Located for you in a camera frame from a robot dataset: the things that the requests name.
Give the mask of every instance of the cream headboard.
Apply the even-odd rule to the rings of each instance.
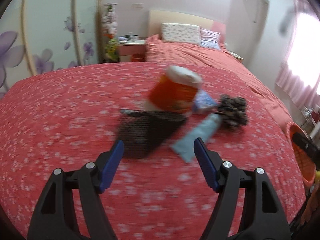
[[[213,20],[185,13],[150,10],[148,36],[161,33],[160,23],[193,24],[210,29]]]

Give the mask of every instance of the silver screw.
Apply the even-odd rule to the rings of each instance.
[[[87,169],[92,169],[92,168],[95,167],[95,164],[94,164],[93,162],[87,163],[87,164],[85,165],[85,167],[86,167]]]
[[[226,168],[231,168],[232,167],[232,163],[231,162],[224,162],[223,166],[225,166]]]
[[[257,168],[257,173],[263,174],[264,173],[264,169],[263,168]]]
[[[62,170],[60,168],[57,168],[53,171],[54,175],[59,175],[62,172]]]

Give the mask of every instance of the white nightstand top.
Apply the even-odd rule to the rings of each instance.
[[[244,60],[244,58],[240,57],[238,54],[234,53],[234,52],[231,52],[229,51],[229,54],[237,59],[240,59],[240,60]]]
[[[126,43],[121,43],[119,46],[127,46],[127,45],[143,45],[145,44],[145,40],[138,40],[138,41],[128,41]]]

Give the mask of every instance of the blue gripper pad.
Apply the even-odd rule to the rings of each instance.
[[[114,147],[114,150],[111,153],[109,160],[107,161],[106,165],[103,167],[103,170],[101,172],[101,182],[99,185],[99,190],[101,193],[103,193],[107,188],[110,187],[113,177],[115,176],[116,170],[122,159],[123,152],[123,141],[119,141],[117,145]]]
[[[206,149],[202,146],[199,138],[195,139],[193,150],[208,186],[218,193],[220,186],[217,180],[217,170],[213,166]]]

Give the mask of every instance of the pink nightstand drawer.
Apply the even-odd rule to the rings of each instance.
[[[145,52],[146,52],[146,46],[144,44],[119,46],[120,56],[129,56],[136,53],[145,54]]]

